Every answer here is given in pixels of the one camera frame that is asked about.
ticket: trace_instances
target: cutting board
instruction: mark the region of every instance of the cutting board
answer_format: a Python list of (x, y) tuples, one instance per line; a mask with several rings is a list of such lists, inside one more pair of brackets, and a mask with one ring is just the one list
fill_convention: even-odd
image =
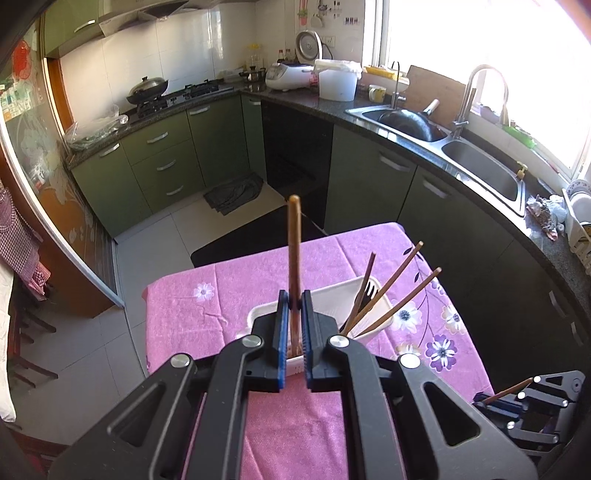
[(446, 128), (450, 128), (462, 105), (462, 97), (466, 85), (452, 80), (431, 70), (411, 65), (408, 69), (410, 85), (404, 92), (407, 101), (403, 108), (422, 111), (435, 98), (441, 102), (431, 114), (430, 119)]

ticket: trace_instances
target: floor mat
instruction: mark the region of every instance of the floor mat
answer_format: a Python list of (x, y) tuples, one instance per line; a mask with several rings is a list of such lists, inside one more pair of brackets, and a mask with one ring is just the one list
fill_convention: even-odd
[[(301, 241), (326, 236), (308, 217), (301, 217)], [(257, 254), (287, 246), (287, 205), (279, 207), (210, 244), (195, 250), (191, 262), (197, 267)]]
[(245, 203), (259, 196), (263, 180), (256, 173), (232, 180), (224, 185), (215, 187), (203, 197), (207, 204), (222, 215), (233, 212)]

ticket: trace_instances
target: chopstick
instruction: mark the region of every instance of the chopstick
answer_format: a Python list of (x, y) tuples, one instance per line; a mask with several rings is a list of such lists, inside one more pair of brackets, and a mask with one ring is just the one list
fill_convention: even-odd
[(361, 319), (367, 314), (367, 312), (369, 312), (374, 307), (378, 300), (384, 296), (384, 294), (402, 274), (404, 269), (408, 266), (408, 264), (411, 262), (411, 260), (418, 253), (422, 246), (423, 242), (417, 243), (417, 246), (414, 247), (413, 250), (408, 254), (408, 256), (404, 259), (401, 265), (397, 268), (396, 272), (393, 273), (393, 275), (388, 279), (384, 286), (376, 293), (375, 297), (372, 298), (369, 301), (369, 303), (365, 306), (365, 308), (357, 314), (357, 316), (350, 323), (349, 327), (343, 329), (343, 335), (347, 335), (355, 327), (355, 325), (357, 325), (361, 321)]
[(504, 397), (505, 395), (509, 395), (510, 393), (519, 392), (520, 390), (523, 390), (525, 387), (527, 387), (533, 381), (534, 381), (534, 377), (527, 378), (527, 379), (523, 380), (523, 382), (519, 382), (517, 385), (513, 385), (512, 387), (509, 387), (506, 390), (503, 390), (491, 397), (485, 398), (484, 400), (482, 400), (482, 403), (484, 403), (484, 405), (488, 405), (489, 403), (492, 403), (495, 400), (498, 400), (499, 398)]
[(301, 204), (297, 195), (288, 203), (287, 244), (289, 256), (291, 356), (300, 354), (300, 242)]
[(357, 292), (357, 296), (355, 297), (355, 302), (353, 303), (353, 308), (351, 309), (351, 313), (347, 317), (345, 324), (343, 325), (343, 331), (345, 331), (348, 325), (353, 321), (355, 318), (357, 311), (359, 310), (359, 306), (361, 305), (361, 301), (363, 300), (363, 296), (365, 295), (365, 289), (368, 286), (369, 276), (371, 275), (371, 269), (374, 266), (375, 260), (375, 252), (371, 252), (369, 256), (368, 266), (365, 268), (365, 275), (363, 276), (363, 281), (361, 282), (361, 288)]
[(372, 330), (374, 330), (374, 329), (378, 328), (380, 325), (382, 325), (383, 322), (385, 322), (386, 320), (388, 320), (392, 315), (394, 315), (397, 311), (399, 311), (402, 307), (404, 307), (412, 298), (414, 298), (414, 296), (417, 293), (419, 293), (422, 289), (424, 289), (427, 285), (429, 285), (429, 282), (432, 279), (434, 279), (435, 277), (437, 277), (440, 273), (441, 273), (441, 268), (440, 267), (436, 268), (411, 293), (409, 293), (408, 295), (406, 295), (393, 308), (391, 308), (386, 313), (384, 313), (378, 320), (376, 320), (375, 322), (373, 322), (369, 327), (367, 327), (359, 335), (363, 335), (364, 333), (371, 332)]

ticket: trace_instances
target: range hood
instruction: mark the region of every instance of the range hood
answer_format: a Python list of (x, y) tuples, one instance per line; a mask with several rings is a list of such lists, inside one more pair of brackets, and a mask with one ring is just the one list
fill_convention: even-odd
[(155, 21), (181, 10), (189, 0), (102, 0), (99, 26), (105, 37), (137, 23)]

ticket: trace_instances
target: granite countertop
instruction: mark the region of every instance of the granite countertop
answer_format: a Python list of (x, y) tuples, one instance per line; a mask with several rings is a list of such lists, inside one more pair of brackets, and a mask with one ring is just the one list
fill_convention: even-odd
[[(183, 110), (204, 103), (209, 103), (220, 98), (239, 95), (240, 93), (246, 93), (270, 102), (294, 108), (304, 113), (315, 115), (316, 117), (325, 119), (335, 125), (339, 125), (340, 127), (357, 133), (373, 142), (377, 142), (391, 151), (395, 151), (406, 157), (411, 156), (417, 165), (436, 175), (438, 178), (448, 183), (452, 188), (461, 192), (500, 223), (544, 268), (552, 281), (561, 290), (571, 307), (574, 308), (578, 317), (581, 320), (586, 320), (584, 327), (587, 330), (587, 334), (591, 336), (591, 300), (589, 296), (591, 291), (591, 277), (585, 274), (584, 268), (578, 258), (570, 252), (567, 238), (565, 236), (559, 236), (558, 240), (555, 242), (551, 241), (529, 213), (526, 213), (524, 217), (520, 217), (506, 204), (492, 195), (487, 195), (486, 198), (484, 198), (482, 196), (482, 188), (475, 188), (475, 182), (470, 177), (445, 159), (425, 150), (420, 145), (400, 135), (396, 135), (371, 122), (345, 113), (345, 110), (347, 109), (376, 105), (375, 103), (370, 102), (363, 93), (357, 96), (352, 102), (332, 102), (330, 100), (320, 99), (317, 93), (308, 89), (279, 92), (266, 89), (264, 84), (249, 86), (237, 84), (233, 90), (212, 93), (207, 96), (195, 98), (188, 102), (181, 103), (178, 106), (168, 108), (148, 118), (134, 122), (132, 125), (121, 129), (116, 134), (93, 145), (92, 148), (71, 156), (68, 159), (68, 167), (74, 168), (98, 151), (151, 123), (162, 120), (163, 118), (174, 115)], [(488, 145), (495, 150), (494, 152), (491, 152), (490, 149), (479, 144), (477, 138), (469, 137), (468, 140), (483, 150), (488, 151), (488, 153), (492, 154), (492, 156), (504, 163), (511, 170), (518, 170), (516, 162), (507, 157), (503, 152)], [(525, 198), (528, 198), (530, 195), (535, 197), (537, 194), (544, 197), (550, 195), (537, 179), (528, 173), (525, 176)]]

